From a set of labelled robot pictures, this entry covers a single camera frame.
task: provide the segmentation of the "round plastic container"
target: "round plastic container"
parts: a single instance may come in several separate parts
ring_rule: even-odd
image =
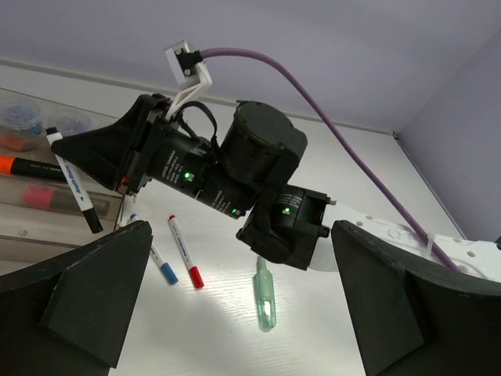
[[[49,127],[56,127],[63,136],[72,136],[90,131],[92,123],[83,112],[61,110],[49,116]]]
[[[32,150],[43,131],[40,106],[31,99],[0,99],[0,146],[13,151]]]

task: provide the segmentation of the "green marker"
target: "green marker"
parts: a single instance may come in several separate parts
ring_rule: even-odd
[[[275,292],[273,276],[266,269],[266,261],[258,257],[258,272],[254,276],[254,295],[258,306],[259,327],[262,331],[270,331],[276,325]]]

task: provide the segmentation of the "table surface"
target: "table surface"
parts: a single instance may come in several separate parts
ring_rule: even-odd
[[[0,87],[119,117],[140,92],[95,82],[0,67]],[[233,108],[210,105],[223,138]],[[190,125],[209,136],[203,115]],[[293,184],[328,193],[367,214],[402,223],[400,215],[355,166],[326,129],[291,119],[309,146]],[[390,187],[426,231],[460,234],[395,140],[341,129],[362,159]],[[364,370],[337,273],[302,272],[269,264],[276,291],[277,325],[258,328],[252,277],[256,256],[235,238],[235,221],[157,182],[149,183],[127,213],[153,228],[155,243],[178,275],[169,287],[150,260],[120,362],[112,376],[156,375],[363,375]],[[168,229],[176,214],[205,287],[195,291]]]

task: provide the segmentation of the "orange marker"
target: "orange marker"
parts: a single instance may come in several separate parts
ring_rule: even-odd
[[[0,154],[0,173],[66,182],[59,166]]]

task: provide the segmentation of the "pink cap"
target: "pink cap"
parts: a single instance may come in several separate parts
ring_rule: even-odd
[[[56,192],[51,186],[29,186],[23,195],[23,202],[36,208],[50,208],[50,201]]]
[[[198,271],[198,268],[196,266],[188,270],[188,273],[195,288],[202,288],[204,286],[202,276],[200,275],[200,272]]]

